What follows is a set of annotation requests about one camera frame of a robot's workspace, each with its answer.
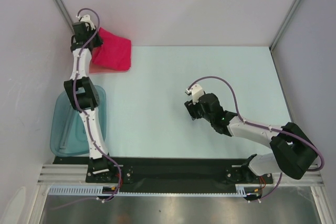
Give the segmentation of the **red t shirt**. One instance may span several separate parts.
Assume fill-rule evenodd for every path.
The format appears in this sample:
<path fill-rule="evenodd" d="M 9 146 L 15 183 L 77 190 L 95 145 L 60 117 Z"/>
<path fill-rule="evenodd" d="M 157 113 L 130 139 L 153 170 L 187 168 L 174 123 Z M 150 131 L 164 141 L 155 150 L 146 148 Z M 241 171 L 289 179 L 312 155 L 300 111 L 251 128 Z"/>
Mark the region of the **red t shirt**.
<path fill-rule="evenodd" d="M 118 72 L 130 70 L 131 40 L 114 35 L 104 28 L 99 28 L 98 35 L 102 38 L 103 44 L 93 51 L 91 62 L 98 69 L 92 73 L 98 73 L 99 68 Z"/>

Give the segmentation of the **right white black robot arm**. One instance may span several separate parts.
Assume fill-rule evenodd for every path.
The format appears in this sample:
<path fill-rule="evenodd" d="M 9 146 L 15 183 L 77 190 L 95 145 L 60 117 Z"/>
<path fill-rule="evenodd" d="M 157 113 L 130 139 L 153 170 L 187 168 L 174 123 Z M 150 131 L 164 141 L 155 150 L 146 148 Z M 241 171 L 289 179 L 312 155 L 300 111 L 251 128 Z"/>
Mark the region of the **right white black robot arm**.
<path fill-rule="evenodd" d="M 244 122 L 237 113 L 224 110 L 213 93 L 203 94 L 197 102 L 186 101 L 184 106 L 192 120 L 205 119 L 219 134 L 245 138 L 271 149 L 269 154 L 253 154 L 246 159 L 242 176 L 249 183 L 277 172 L 300 180 L 318 157 L 311 141 L 294 123 L 257 127 L 256 123 Z"/>

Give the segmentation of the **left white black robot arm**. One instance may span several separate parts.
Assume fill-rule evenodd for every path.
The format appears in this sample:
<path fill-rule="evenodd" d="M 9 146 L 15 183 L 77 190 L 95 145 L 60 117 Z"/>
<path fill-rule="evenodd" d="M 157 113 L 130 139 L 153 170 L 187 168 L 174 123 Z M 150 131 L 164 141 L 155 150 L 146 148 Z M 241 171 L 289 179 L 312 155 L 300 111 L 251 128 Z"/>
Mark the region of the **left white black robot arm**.
<path fill-rule="evenodd" d="M 73 69 L 70 79 L 64 82 L 65 92 L 74 110 L 83 122 L 89 145 L 87 183 L 111 183 L 117 168 L 111 161 L 103 140 L 99 121 L 100 98 L 89 77 L 89 65 L 94 48 L 103 44 L 96 27 L 89 21 L 72 25 L 75 34 L 71 37 Z"/>

